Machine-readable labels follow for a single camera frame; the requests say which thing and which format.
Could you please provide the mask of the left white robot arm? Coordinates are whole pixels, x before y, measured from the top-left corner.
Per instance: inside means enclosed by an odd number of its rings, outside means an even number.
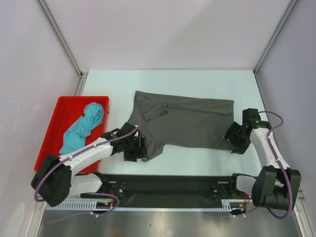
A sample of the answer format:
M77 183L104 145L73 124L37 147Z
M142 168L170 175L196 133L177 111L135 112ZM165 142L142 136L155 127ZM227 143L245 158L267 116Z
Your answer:
M115 154L123 153L124 158L136 161L145 155L145 139L139 134L140 125L126 122L122 128L104 133L91 144L66 155L47 155L34 175L31 186L34 199L45 201L55 207L66 198L81 194L108 194L109 185L97 173L81 175L80 172L91 164Z

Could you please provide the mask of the dark grey t-shirt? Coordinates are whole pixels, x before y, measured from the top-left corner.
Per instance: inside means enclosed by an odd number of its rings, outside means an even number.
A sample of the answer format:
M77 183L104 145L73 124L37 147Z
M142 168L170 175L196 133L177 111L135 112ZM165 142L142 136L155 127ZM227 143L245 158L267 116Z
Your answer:
M234 101L201 99L136 91L129 122L140 125L147 162L165 145L233 150L224 135L234 122Z

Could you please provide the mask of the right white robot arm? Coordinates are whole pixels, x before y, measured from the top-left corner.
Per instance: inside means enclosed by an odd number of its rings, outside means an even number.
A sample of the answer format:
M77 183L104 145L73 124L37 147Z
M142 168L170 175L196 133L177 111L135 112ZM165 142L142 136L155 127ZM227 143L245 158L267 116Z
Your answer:
M261 119L260 111L251 108L243 110L242 124L234 122L230 126L224 139L232 144L232 152L242 155L253 145L261 171L258 176L233 175L228 193L233 198L239 198L244 193L249 195L255 207L290 212L295 205L301 174L290 168L282 157L273 130L268 121Z

